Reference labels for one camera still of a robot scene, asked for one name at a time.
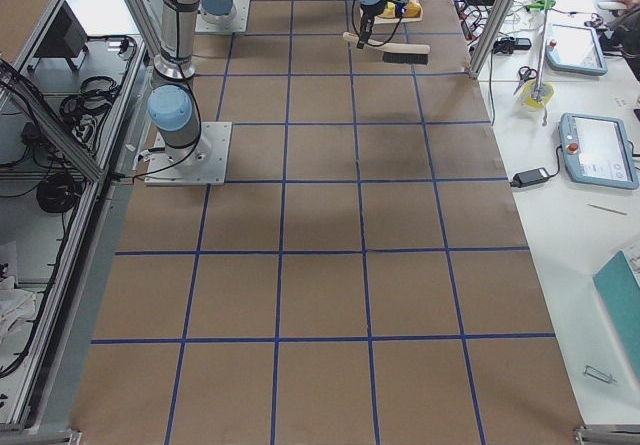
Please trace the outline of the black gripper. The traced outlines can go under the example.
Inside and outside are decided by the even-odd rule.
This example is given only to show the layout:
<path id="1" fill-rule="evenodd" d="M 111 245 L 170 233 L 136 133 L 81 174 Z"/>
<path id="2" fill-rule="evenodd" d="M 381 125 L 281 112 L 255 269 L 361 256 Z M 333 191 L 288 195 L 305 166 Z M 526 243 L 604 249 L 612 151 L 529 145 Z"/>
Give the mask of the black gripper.
<path id="1" fill-rule="evenodd" d="M 362 0 L 357 0 L 360 5 L 360 9 L 363 12 L 363 15 L 360 19 L 359 30 L 357 33 L 357 42 L 356 47 L 358 49 L 364 49 L 366 46 L 373 48 L 381 48 L 386 46 L 387 44 L 392 44 L 391 40 L 393 39 L 401 21 L 404 18 L 404 14 L 406 11 L 406 7 L 408 5 L 408 0 L 378 0 L 373 4 L 365 4 Z M 389 38 L 381 43 L 373 44 L 369 42 L 369 39 L 372 35 L 375 17 L 382 14 L 388 2 L 391 2 L 393 5 L 394 17 L 398 18 L 399 21 L 396 23 L 391 35 Z"/>

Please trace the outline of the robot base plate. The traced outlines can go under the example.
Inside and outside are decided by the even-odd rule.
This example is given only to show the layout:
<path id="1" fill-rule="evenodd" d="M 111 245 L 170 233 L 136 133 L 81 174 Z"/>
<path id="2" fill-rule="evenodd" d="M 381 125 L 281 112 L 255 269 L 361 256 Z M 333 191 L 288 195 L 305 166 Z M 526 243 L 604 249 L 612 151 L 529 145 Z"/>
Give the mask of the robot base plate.
<path id="1" fill-rule="evenodd" d="M 182 150 L 167 147 L 159 132 L 154 146 L 163 151 L 153 154 L 148 174 L 143 177 L 149 186 L 223 185 L 232 135 L 231 122 L 204 122 L 198 145 Z"/>
<path id="2" fill-rule="evenodd" d="M 200 0 L 197 34 L 233 35 L 246 32 L 251 0 Z"/>

